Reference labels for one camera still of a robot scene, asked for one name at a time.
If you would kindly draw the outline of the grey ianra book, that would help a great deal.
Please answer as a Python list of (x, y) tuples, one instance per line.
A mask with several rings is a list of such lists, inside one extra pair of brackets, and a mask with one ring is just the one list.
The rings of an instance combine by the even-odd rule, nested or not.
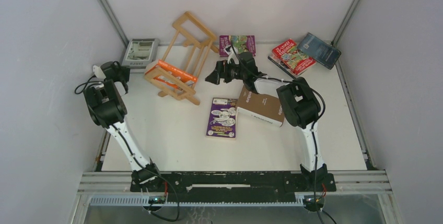
[(141, 72), (156, 60), (160, 40), (132, 39), (125, 51), (121, 65), (128, 66), (133, 72)]

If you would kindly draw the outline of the brown white Decorate book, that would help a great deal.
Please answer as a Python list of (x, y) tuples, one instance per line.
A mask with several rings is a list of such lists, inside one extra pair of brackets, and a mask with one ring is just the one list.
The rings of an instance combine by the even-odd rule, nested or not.
[(249, 91), (246, 86), (243, 86), (240, 92), (237, 101), (237, 113), (277, 127), (281, 127), (285, 121), (278, 98), (255, 94)]

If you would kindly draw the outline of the wooden book rack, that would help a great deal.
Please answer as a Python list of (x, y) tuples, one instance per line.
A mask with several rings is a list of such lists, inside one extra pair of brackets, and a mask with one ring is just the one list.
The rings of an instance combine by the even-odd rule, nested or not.
[[(144, 73), (143, 78), (157, 91), (160, 98), (169, 97), (177, 101), (188, 101), (193, 105), (200, 105), (196, 95), (196, 85), (200, 82), (200, 75), (204, 69), (209, 53), (219, 52), (216, 46), (218, 36), (204, 22), (190, 11), (184, 12), (173, 23), (174, 35), (167, 48), (162, 51), (160, 60), (165, 61), (195, 77), (197, 82), (187, 86), (174, 76), (168, 74), (161, 67), (155, 67), (151, 72)], [(164, 75), (179, 88), (175, 89), (154, 78)]]

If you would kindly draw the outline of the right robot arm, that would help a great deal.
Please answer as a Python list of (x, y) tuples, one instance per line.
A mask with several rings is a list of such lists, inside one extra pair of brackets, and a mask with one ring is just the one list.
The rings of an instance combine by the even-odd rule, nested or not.
[(219, 85), (241, 80), (248, 91), (279, 99), (286, 121), (296, 128), (302, 148), (302, 185), (310, 191), (322, 185), (321, 175), (327, 166), (321, 156), (318, 141), (318, 121), (325, 112), (325, 101), (306, 80), (298, 77), (284, 80), (270, 77), (258, 70), (251, 53), (232, 52), (228, 59), (217, 61), (214, 70), (205, 77), (206, 82)]

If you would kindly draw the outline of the orange Treehouse book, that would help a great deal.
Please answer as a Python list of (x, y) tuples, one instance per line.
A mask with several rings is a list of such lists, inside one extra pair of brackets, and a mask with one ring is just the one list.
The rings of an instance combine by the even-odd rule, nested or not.
[[(162, 60), (157, 60), (157, 61), (152, 62), (149, 65), (147, 65), (147, 67), (145, 68), (145, 74), (147, 74), (148, 72), (151, 72), (155, 67), (161, 67), (168, 74), (174, 76), (176, 79), (180, 80), (181, 82), (183, 82), (187, 86), (191, 86), (191, 85), (195, 84), (198, 80), (197, 77), (195, 77), (195, 76), (193, 76), (193, 75), (165, 62), (165, 61), (162, 61)], [(169, 78), (167, 78), (164, 75), (157, 75), (154, 79), (159, 82), (165, 83), (172, 88), (175, 88), (175, 89), (179, 88), (176, 84), (174, 84), (172, 82), (172, 80), (170, 80)]]

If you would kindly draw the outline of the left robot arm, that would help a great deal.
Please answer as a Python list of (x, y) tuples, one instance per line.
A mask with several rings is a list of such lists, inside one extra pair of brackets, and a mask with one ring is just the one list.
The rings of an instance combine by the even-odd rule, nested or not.
[(114, 137), (131, 167), (132, 183), (159, 190), (163, 177), (152, 159), (144, 154), (126, 122), (127, 108), (122, 96), (129, 91), (130, 68), (118, 61), (94, 65), (93, 75), (74, 89), (83, 94), (93, 122)]

